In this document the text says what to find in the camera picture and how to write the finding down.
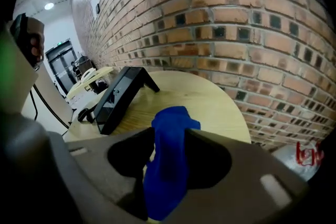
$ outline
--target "plastic bag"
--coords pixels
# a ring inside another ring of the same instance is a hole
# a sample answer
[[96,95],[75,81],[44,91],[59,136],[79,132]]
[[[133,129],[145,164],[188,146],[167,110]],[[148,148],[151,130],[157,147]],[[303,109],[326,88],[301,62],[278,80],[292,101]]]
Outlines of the plastic bag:
[[274,151],[272,155],[305,181],[308,181],[317,172],[324,157],[324,153],[319,147],[319,143],[315,145],[311,143],[303,147],[300,142],[297,142],[296,146],[286,145]]

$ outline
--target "round wooden table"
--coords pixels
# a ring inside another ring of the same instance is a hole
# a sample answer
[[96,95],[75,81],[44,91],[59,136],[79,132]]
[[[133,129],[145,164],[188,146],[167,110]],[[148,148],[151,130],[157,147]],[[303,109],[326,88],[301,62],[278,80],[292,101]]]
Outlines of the round wooden table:
[[[150,127],[155,115],[170,106],[185,106],[190,117],[201,123],[201,130],[251,143],[243,115],[234,101],[217,85],[194,74],[179,71],[150,72],[158,93],[143,87],[128,107],[125,116],[112,134]],[[104,92],[88,103],[98,103]],[[66,141],[100,137],[97,125],[89,122],[71,124]]]

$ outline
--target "wooden table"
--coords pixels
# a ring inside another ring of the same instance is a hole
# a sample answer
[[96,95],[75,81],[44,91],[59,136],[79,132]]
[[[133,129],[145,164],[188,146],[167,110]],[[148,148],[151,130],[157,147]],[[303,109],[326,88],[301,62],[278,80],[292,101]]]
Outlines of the wooden table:
[[[185,72],[158,71],[149,74],[160,91],[154,93],[147,87],[141,88],[112,134],[150,127],[159,111],[183,105],[190,117],[201,123],[201,130],[251,143],[243,115],[233,100],[217,85]],[[97,104],[103,94],[101,92],[97,95],[86,107]],[[79,123],[75,119],[64,137],[65,141],[77,141],[101,135],[96,123]]]
[[72,97],[74,97],[77,93],[79,93],[80,91],[84,90],[84,88],[88,85],[90,85],[91,83],[95,82],[97,79],[107,75],[108,73],[110,73],[111,71],[113,71],[113,67],[103,67],[99,70],[97,70],[97,74],[95,76],[93,76],[91,79],[81,83],[80,81],[78,81],[75,85],[73,85],[70,89],[70,91],[67,94],[67,98],[71,99]]

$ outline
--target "ceiling light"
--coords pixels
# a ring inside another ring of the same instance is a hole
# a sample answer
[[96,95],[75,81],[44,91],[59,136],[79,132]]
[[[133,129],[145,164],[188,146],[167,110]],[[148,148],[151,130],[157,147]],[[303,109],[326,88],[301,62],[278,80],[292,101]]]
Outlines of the ceiling light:
[[47,5],[44,6],[44,9],[49,10],[53,8],[54,4],[53,3],[48,3]]

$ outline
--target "blue towel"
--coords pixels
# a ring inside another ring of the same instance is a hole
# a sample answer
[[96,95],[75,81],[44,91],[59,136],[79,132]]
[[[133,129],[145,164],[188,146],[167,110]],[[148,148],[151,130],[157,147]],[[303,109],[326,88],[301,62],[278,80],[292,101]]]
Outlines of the blue towel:
[[163,220],[183,199],[188,179],[184,130],[201,129],[184,106],[173,106],[155,115],[155,158],[147,164],[143,182],[148,217]]

